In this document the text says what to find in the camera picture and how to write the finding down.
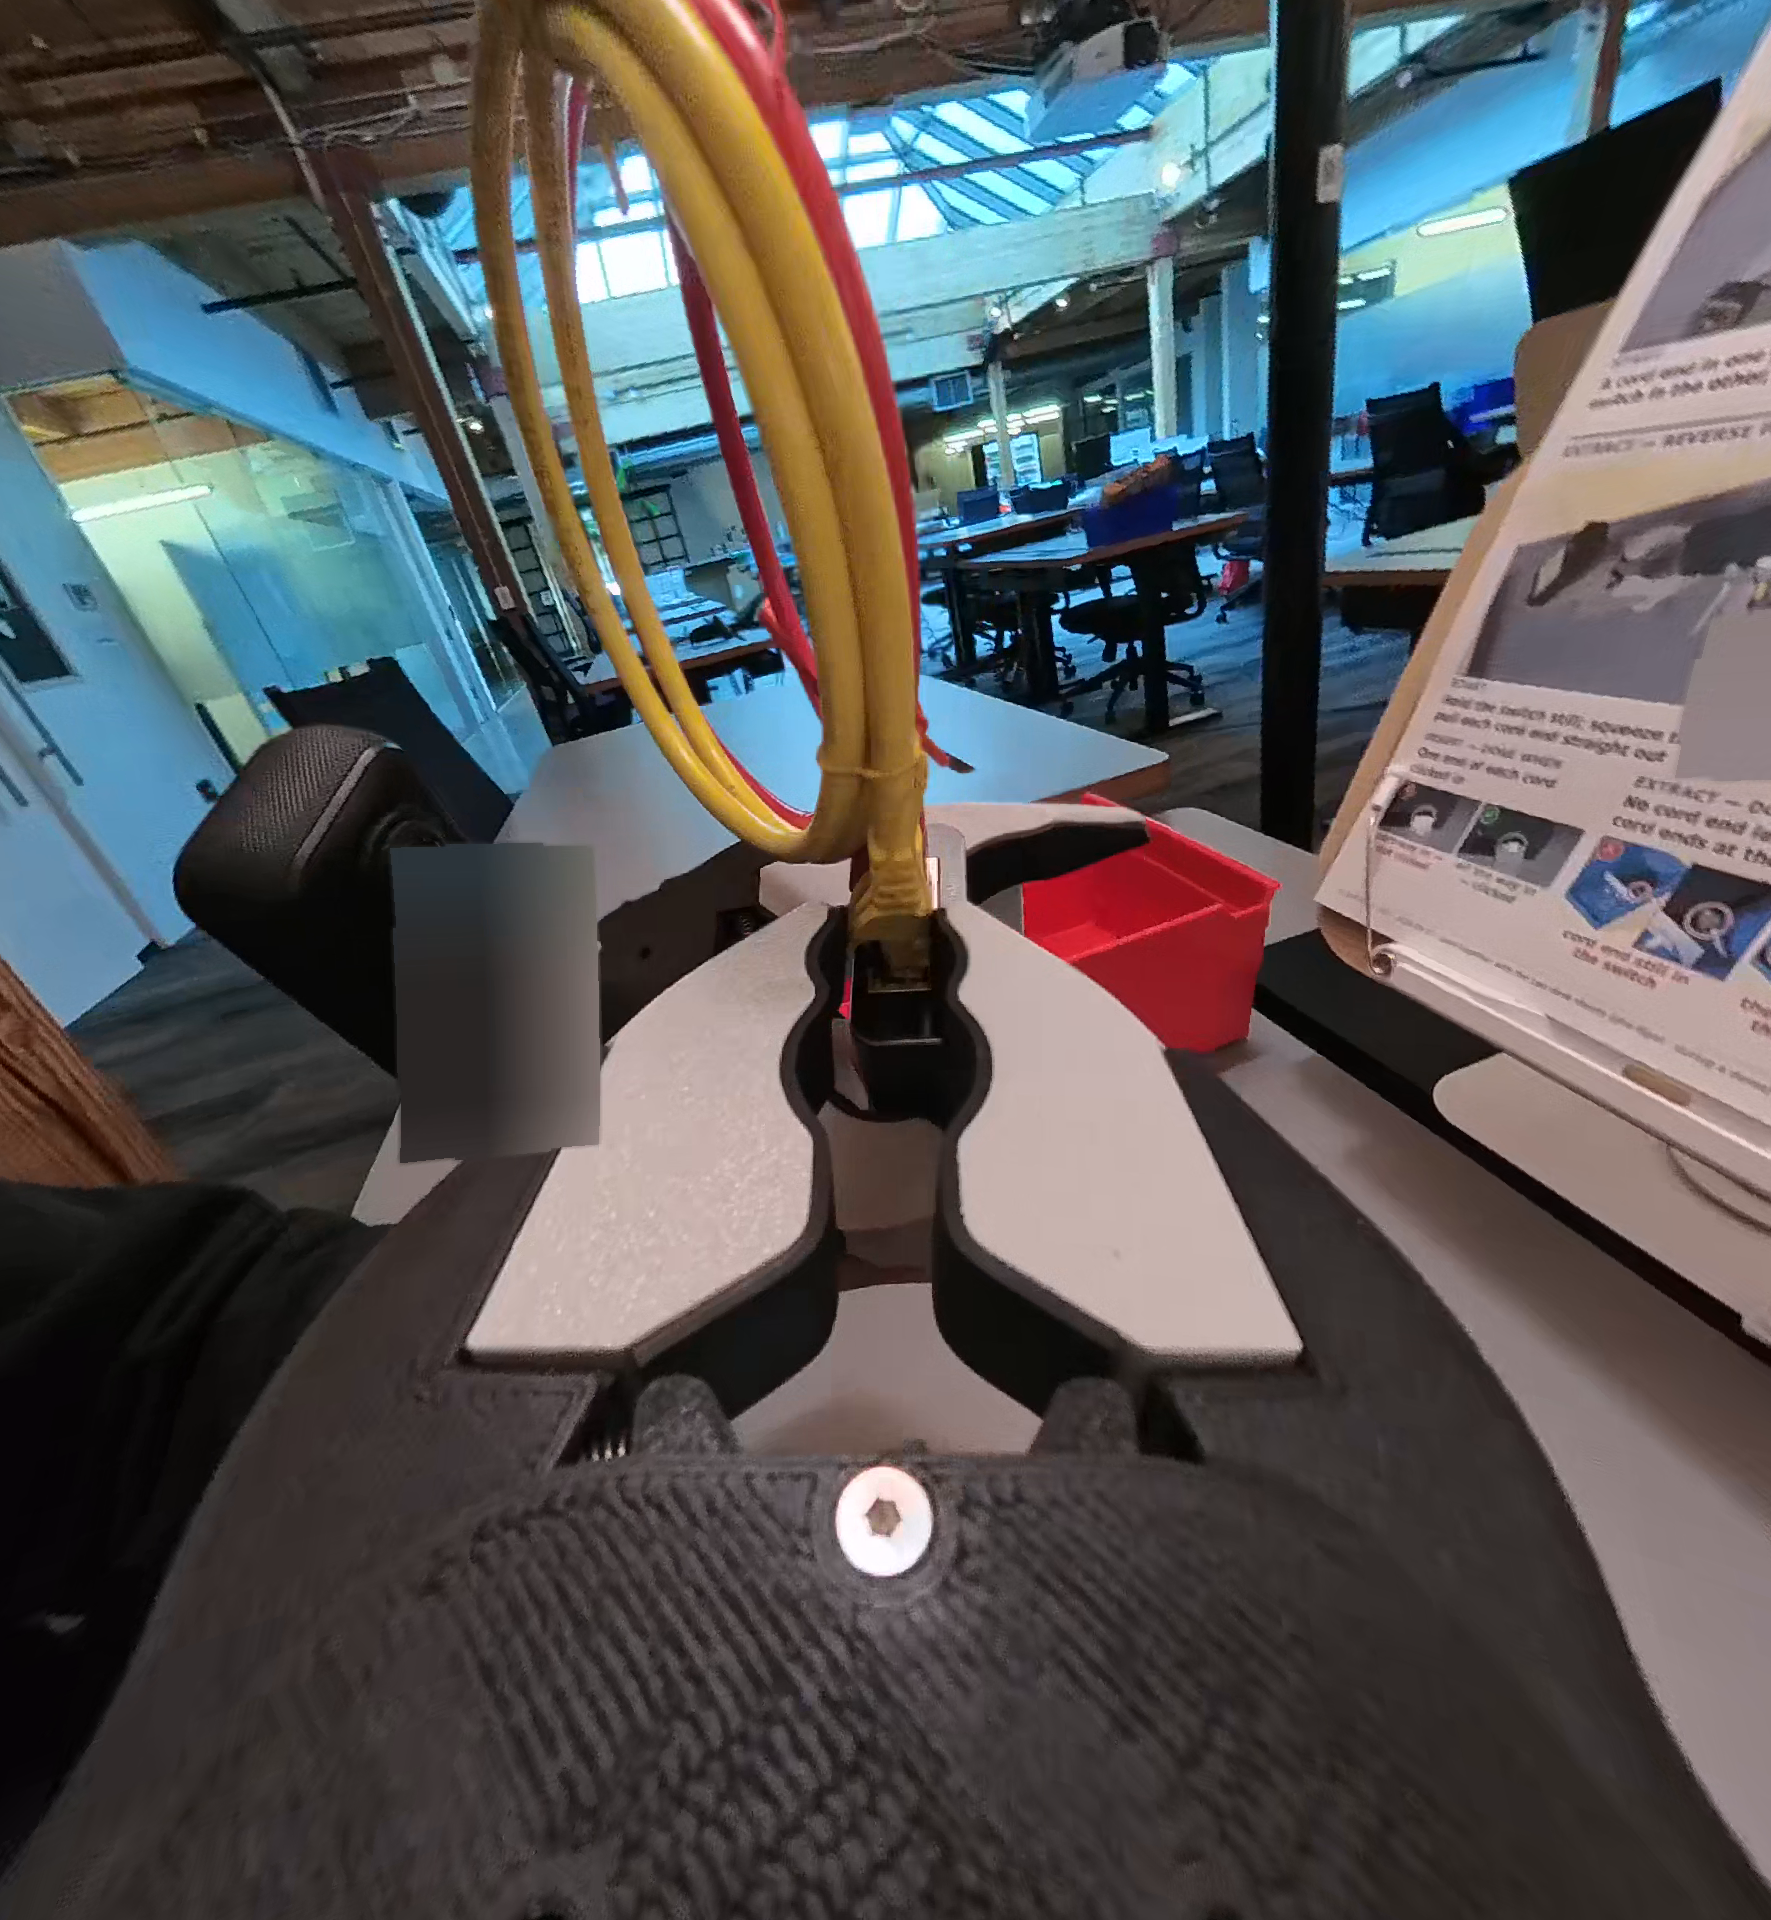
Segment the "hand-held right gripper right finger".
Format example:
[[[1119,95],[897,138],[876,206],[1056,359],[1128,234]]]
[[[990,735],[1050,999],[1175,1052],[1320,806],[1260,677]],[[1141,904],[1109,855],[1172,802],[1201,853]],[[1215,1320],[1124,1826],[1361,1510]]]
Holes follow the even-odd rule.
[[[1155,1034],[1069,963],[958,906],[931,1308],[958,1360],[1041,1411],[1070,1380],[1280,1373],[1303,1340]]]

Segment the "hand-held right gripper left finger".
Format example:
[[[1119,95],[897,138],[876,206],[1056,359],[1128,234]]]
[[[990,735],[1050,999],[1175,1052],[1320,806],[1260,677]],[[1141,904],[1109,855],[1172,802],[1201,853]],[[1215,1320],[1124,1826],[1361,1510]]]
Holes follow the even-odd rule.
[[[793,908],[615,1034],[601,1134],[563,1148],[465,1335],[501,1370],[702,1380],[742,1414],[824,1351],[844,913]]]

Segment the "black ethernet splitter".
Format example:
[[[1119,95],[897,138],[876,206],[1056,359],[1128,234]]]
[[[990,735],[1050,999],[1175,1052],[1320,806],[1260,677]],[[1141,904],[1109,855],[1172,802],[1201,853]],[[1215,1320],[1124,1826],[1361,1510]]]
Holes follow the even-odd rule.
[[[969,1081],[969,1045],[953,1002],[962,949],[943,908],[920,928],[916,953],[895,953],[884,941],[850,947],[842,1025],[858,1091],[837,1099],[866,1120],[944,1128]]]

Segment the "red plastic bin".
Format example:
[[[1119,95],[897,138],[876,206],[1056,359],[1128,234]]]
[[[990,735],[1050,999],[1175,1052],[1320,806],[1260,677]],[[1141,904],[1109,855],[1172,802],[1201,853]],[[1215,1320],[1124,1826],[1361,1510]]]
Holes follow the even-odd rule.
[[[1211,1054],[1249,1036],[1279,884],[1146,821],[1146,848],[1017,890],[1017,925],[1165,1049]]]

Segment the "blue plastic bin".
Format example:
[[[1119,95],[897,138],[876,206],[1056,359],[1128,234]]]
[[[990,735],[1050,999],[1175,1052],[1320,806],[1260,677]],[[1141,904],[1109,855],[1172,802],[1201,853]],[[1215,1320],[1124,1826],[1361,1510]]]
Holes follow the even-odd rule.
[[[1089,555],[1162,541],[1196,506],[1196,487],[1165,481],[1139,492],[1103,492],[1080,508],[1078,532]]]

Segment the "white stand base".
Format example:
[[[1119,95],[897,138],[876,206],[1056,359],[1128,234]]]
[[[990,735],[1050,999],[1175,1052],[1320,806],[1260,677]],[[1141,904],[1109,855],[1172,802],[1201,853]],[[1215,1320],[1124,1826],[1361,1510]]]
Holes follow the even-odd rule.
[[[1771,1198],[1579,1091],[1504,1054],[1449,1072],[1441,1118],[1613,1228],[1705,1211],[1771,1238]]]

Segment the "printed instruction board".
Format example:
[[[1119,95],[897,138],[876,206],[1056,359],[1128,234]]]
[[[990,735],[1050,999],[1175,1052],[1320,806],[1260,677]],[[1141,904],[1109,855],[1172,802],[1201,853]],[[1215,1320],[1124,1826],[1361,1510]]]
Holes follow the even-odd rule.
[[[1447,1030],[1771,1198],[1771,22],[1361,761],[1315,893],[1371,1013]],[[1609,1253],[1771,1357],[1771,1238]]]

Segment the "ceiling projector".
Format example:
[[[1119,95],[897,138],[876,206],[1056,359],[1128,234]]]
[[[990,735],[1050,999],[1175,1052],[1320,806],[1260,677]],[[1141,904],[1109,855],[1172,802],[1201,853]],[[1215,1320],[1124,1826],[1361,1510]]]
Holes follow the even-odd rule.
[[[1026,22],[1034,69],[1024,138],[1036,148],[1114,131],[1166,69],[1168,36],[1148,4],[1048,1]]]

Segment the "black monitor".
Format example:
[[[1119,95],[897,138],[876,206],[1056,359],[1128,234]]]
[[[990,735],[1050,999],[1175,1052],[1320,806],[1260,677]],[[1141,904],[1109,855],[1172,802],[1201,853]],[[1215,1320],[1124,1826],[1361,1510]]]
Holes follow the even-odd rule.
[[[1709,79],[1509,177],[1534,324],[1618,297],[1719,108]]]

